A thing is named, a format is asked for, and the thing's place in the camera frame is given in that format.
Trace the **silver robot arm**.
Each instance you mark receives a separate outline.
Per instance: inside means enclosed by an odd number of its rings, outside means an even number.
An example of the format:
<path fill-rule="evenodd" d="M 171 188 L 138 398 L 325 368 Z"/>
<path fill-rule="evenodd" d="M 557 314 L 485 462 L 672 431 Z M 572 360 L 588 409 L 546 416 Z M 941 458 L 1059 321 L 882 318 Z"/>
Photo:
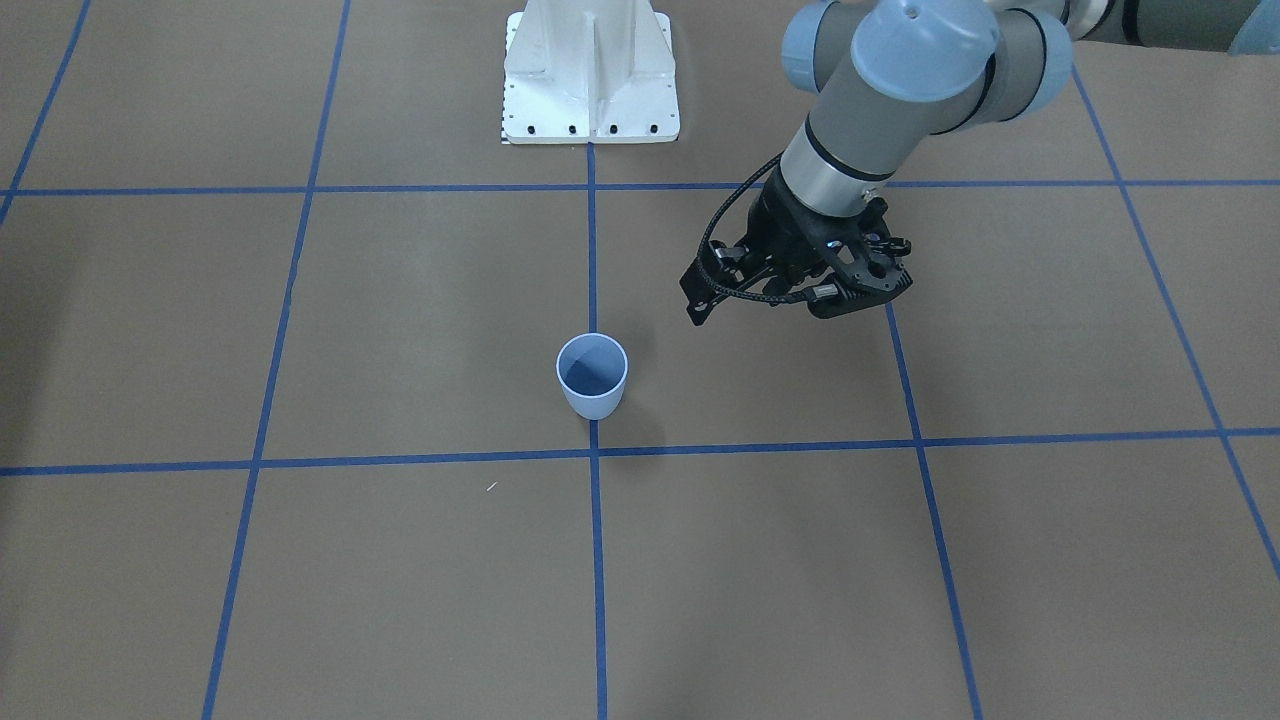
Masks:
<path fill-rule="evenodd" d="M 783 35 L 788 82 L 815 95 L 788 146 L 741 183 L 741 240 L 709 220 L 680 286 L 692 324 L 728 299 L 801 304 L 829 319 L 911 286 L 909 241 L 882 187 L 932 136 L 1015 120 L 1052 102 L 1079 41 L 1277 53 L 1275 1 L 814 1 Z"/>

